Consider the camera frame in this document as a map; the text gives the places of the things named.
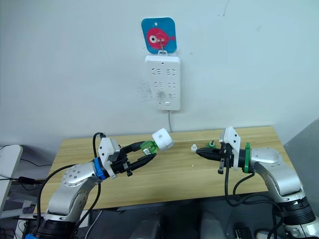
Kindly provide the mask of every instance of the small white cap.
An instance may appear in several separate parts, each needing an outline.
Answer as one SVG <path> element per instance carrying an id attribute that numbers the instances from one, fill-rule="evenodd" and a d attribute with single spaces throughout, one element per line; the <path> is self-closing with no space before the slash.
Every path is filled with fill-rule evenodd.
<path id="1" fill-rule="evenodd" d="M 190 151 L 192 151 L 193 153 L 195 153 L 197 150 L 197 145 L 196 144 L 193 144 L 191 147 L 190 147 Z"/>
<path id="2" fill-rule="evenodd" d="M 156 145 L 159 147 L 161 151 L 168 150 L 174 145 L 174 142 L 172 138 L 170 137 L 170 134 L 168 131 L 164 128 L 156 131 L 152 134 L 152 137 L 156 143 Z"/>

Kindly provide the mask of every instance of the power strip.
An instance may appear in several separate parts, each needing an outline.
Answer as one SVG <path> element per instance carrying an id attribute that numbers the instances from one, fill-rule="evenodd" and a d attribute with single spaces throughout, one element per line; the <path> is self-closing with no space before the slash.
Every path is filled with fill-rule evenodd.
<path id="1" fill-rule="evenodd" d="M 156 109 L 180 109 L 180 59 L 177 56 L 149 55 L 145 58 L 153 103 Z"/>

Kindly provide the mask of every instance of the wooden table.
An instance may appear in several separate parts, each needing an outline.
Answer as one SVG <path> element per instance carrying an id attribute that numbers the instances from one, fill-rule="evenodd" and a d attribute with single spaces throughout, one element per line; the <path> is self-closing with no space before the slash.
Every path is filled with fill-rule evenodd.
<path id="1" fill-rule="evenodd" d="M 95 208 L 111 208 L 119 206 L 137 205 L 145 203 L 165 202 L 182 199 L 203 198 L 224 195 L 224 175 L 217 173 L 219 162 L 199 157 L 190 151 L 193 143 L 198 148 L 205 147 L 210 140 L 218 142 L 222 130 L 176 132 L 171 133 L 175 146 L 168 151 L 159 152 L 147 165 L 133 172 L 127 177 L 126 173 L 118 175 L 116 179 L 107 179 L 102 185 L 102 192 Z M 275 130 L 271 126 L 237 128 L 241 136 L 241 148 L 246 142 L 252 147 L 271 147 L 279 151 L 284 161 L 293 168 Z M 133 142 L 151 140 L 150 134 L 114 136 L 121 146 Z M 141 157 L 142 152 L 129 154 L 131 162 Z M 92 139 L 65 139 L 55 157 L 50 173 L 68 165 L 86 163 L 93 159 Z M 48 200 L 59 187 L 62 174 L 54 176 L 42 192 L 41 209 L 46 210 Z M 247 176 L 241 169 L 230 171 L 229 191 L 238 180 Z M 244 182 L 238 193 L 266 191 L 264 181 L 259 175 Z M 91 206 L 97 193 L 95 187 L 89 196 L 86 209 Z"/>

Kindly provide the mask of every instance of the black cable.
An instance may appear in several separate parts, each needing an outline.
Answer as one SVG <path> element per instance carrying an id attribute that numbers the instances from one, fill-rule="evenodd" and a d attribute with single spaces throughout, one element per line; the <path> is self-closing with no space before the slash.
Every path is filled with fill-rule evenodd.
<path id="1" fill-rule="evenodd" d="M 24 231 L 25 231 L 25 228 L 26 228 L 26 221 L 24 221 L 24 223 L 23 223 L 23 226 L 24 226 L 24 228 L 23 228 L 23 230 L 20 228 L 20 223 L 21 222 L 23 222 L 23 220 L 21 220 L 16 226 L 18 227 L 18 229 L 19 229 L 19 231 L 22 233 L 22 237 L 21 238 L 25 238 L 25 233 L 24 233 Z"/>
<path id="2" fill-rule="evenodd" d="M 270 239 L 271 238 L 271 235 L 274 234 L 275 235 L 275 232 L 277 234 L 277 229 L 284 223 L 284 218 L 281 217 L 280 218 L 280 221 L 275 225 L 273 226 L 273 228 L 270 229 L 268 235 L 267 235 L 267 239 Z"/>
<path id="3" fill-rule="evenodd" d="M 20 183 L 18 180 L 16 180 L 19 184 L 21 184 L 21 186 L 25 189 L 25 190 L 27 190 L 27 191 L 33 191 L 33 190 L 37 190 L 37 189 L 40 189 L 41 187 L 37 187 L 37 188 L 30 188 L 30 189 L 28 189 L 28 188 L 26 188 L 22 183 Z"/>
<path id="4" fill-rule="evenodd" d="M 43 166 L 52 166 L 52 164 L 43 164 L 43 165 L 37 165 L 36 163 L 33 163 L 27 159 L 23 159 L 21 158 L 20 160 L 23 160 L 23 161 L 26 161 L 26 162 L 29 162 L 29 163 L 32 163 L 33 165 L 37 166 L 37 167 L 43 167 Z"/>
<path id="5" fill-rule="evenodd" d="M 276 215 L 275 215 L 275 207 L 273 207 L 273 209 L 272 209 L 271 216 L 273 218 L 273 228 L 274 228 L 277 224 Z M 274 238 L 277 238 L 277 230 L 274 230 Z"/>
<path id="6" fill-rule="evenodd" d="M 96 136 L 98 135 L 103 135 L 103 133 L 101 132 L 97 132 L 93 135 L 93 153 L 94 153 L 94 158 L 97 158 L 97 154 L 96 154 L 96 147 L 95 147 L 95 139 L 96 139 Z"/>
<path id="7" fill-rule="evenodd" d="M 81 220 L 75 225 L 72 233 L 71 233 L 71 237 L 73 236 L 73 234 L 76 232 L 76 230 L 79 228 L 79 226 L 81 225 L 81 223 L 84 221 L 84 219 L 90 214 L 90 212 L 92 211 L 92 209 L 94 208 L 94 206 L 96 205 L 96 203 L 98 202 L 99 200 L 99 197 L 100 197 L 100 194 L 101 194 L 101 183 L 98 184 L 98 193 L 96 195 L 96 198 L 92 204 L 92 206 L 89 208 L 89 210 L 84 214 L 84 216 L 81 218 Z"/>
<path id="8" fill-rule="evenodd" d="M 11 180 L 15 180 L 16 179 L 16 178 L 11 178 L 11 177 L 5 176 L 5 175 L 3 175 L 1 173 L 0 173 L 0 177 L 6 178 L 6 179 L 11 179 Z"/>
<path id="9" fill-rule="evenodd" d="M 14 229 L 9 229 L 9 230 L 13 232 L 13 235 L 14 235 L 14 236 L 12 236 L 12 238 L 18 239 L 18 237 L 17 237 L 16 234 L 15 234 L 15 230 L 14 230 Z"/>
<path id="10" fill-rule="evenodd" d="M 230 201 L 229 195 L 228 195 L 228 178 L 229 178 L 229 168 L 230 168 L 229 158 L 226 158 L 225 161 L 226 161 L 226 174 L 225 174 L 225 188 L 224 188 L 224 190 L 225 190 L 225 199 L 230 206 L 236 207 L 236 206 L 239 206 L 240 204 L 253 205 L 253 204 L 259 204 L 259 203 L 269 203 L 269 204 L 273 205 L 273 208 L 276 208 L 278 211 L 281 211 L 281 208 L 279 207 L 279 205 L 277 203 L 275 203 L 274 201 L 272 201 L 272 199 L 269 196 L 266 196 L 263 194 L 258 194 L 258 193 L 244 196 L 240 200 L 236 200 L 237 201 L 236 203 L 232 203 Z M 242 183 L 243 181 L 245 181 L 248 178 L 251 178 L 253 176 L 254 175 L 251 174 L 251 175 L 247 176 L 246 178 L 241 179 L 238 183 L 236 183 L 234 190 L 233 190 L 233 194 L 235 195 L 236 189 L 240 183 Z M 247 201 L 247 199 L 255 197 L 255 196 L 266 197 L 268 200 Z M 281 217 L 279 223 L 274 224 L 273 228 L 271 228 L 271 230 L 269 231 L 269 233 L 267 235 L 267 239 L 270 239 L 272 234 L 274 234 L 274 238 L 277 239 L 277 229 L 282 225 L 283 221 L 284 221 L 284 218 Z"/>
<path id="11" fill-rule="evenodd" d="M 95 140 L 96 140 L 96 136 L 103 136 L 104 134 L 101 133 L 101 132 L 97 132 L 93 135 L 93 142 L 92 142 L 92 146 L 93 146 L 93 153 L 94 153 L 94 157 L 96 158 L 97 157 L 97 153 L 96 153 L 96 147 L 95 147 Z M 98 202 L 99 200 L 99 197 L 100 197 L 100 194 L 101 194 L 101 183 L 98 184 L 98 193 L 96 195 L 96 198 L 92 204 L 92 206 L 89 208 L 89 210 L 83 215 L 83 217 L 81 218 L 81 220 L 75 225 L 72 233 L 70 236 L 72 236 L 76 230 L 79 228 L 79 226 L 81 225 L 81 223 L 84 221 L 84 219 L 90 214 L 90 212 L 92 211 L 92 209 L 94 208 L 94 206 L 96 205 L 96 203 Z"/>
<path id="12" fill-rule="evenodd" d="M 271 199 L 269 196 L 267 195 L 263 195 L 263 194 L 259 194 L 259 193 L 253 193 L 253 194 L 249 194 L 249 195 L 246 195 L 244 197 L 242 197 L 240 200 L 238 200 L 236 203 L 232 203 L 229 199 L 229 195 L 228 195 L 228 178 L 229 178 L 229 168 L 230 168 L 230 164 L 229 164 L 229 159 L 226 158 L 226 174 L 225 174 L 225 188 L 224 188 L 224 191 L 225 191 L 225 199 L 226 199 L 226 202 L 232 206 L 232 207 L 237 207 L 241 204 L 245 204 L 246 200 L 247 199 L 250 199 L 252 197 L 256 197 L 256 196 L 260 196 L 260 197 L 266 197 L 267 199 Z"/>
<path id="13" fill-rule="evenodd" d="M 0 148 L 0 150 L 3 149 L 3 148 L 5 148 L 5 147 L 7 147 L 7 146 L 9 146 L 9 145 L 7 144 L 7 145 L 5 145 L 5 146 L 2 146 L 2 147 Z"/>
<path id="14" fill-rule="evenodd" d="M 250 179 L 250 178 L 252 178 L 252 177 L 254 177 L 254 176 L 255 176 L 255 172 L 253 172 L 251 175 L 249 175 L 249 176 L 247 176 L 247 177 L 245 177 L 245 178 L 239 180 L 239 181 L 236 183 L 236 185 L 235 185 L 235 187 L 234 187 L 234 189 L 233 189 L 233 195 L 234 195 L 234 196 L 236 195 L 236 190 L 237 190 L 238 186 L 239 186 L 242 182 L 244 182 L 244 181 L 246 181 L 247 179 Z"/>
<path id="15" fill-rule="evenodd" d="M 42 193 L 42 190 L 45 186 L 45 184 L 49 181 L 50 178 L 52 178 L 55 174 L 57 174 L 58 172 L 62 171 L 63 169 L 66 169 L 66 168 L 70 168 L 72 166 L 74 166 L 75 164 L 71 164 L 71 165 L 67 165 L 67 166 L 64 166 L 62 168 L 59 168 L 57 170 L 55 170 L 53 173 L 51 173 L 42 183 L 41 187 L 39 188 L 40 191 L 38 193 L 38 196 L 37 196 L 37 199 L 36 199 L 36 213 L 37 213 L 37 218 L 36 218 L 36 230 L 35 232 L 38 231 L 39 227 L 40 227 L 40 223 L 41 223 L 41 193 Z"/>

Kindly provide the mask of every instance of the pink fish sticker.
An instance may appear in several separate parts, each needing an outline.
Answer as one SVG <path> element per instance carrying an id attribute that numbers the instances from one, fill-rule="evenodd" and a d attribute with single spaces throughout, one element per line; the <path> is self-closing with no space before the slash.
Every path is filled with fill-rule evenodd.
<path id="1" fill-rule="evenodd" d="M 147 33 L 149 45 L 158 50 L 161 49 L 160 42 L 165 47 L 170 40 L 175 41 L 175 36 L 169 37 L 162 29 L 156 27 L 151 28 Z"/>

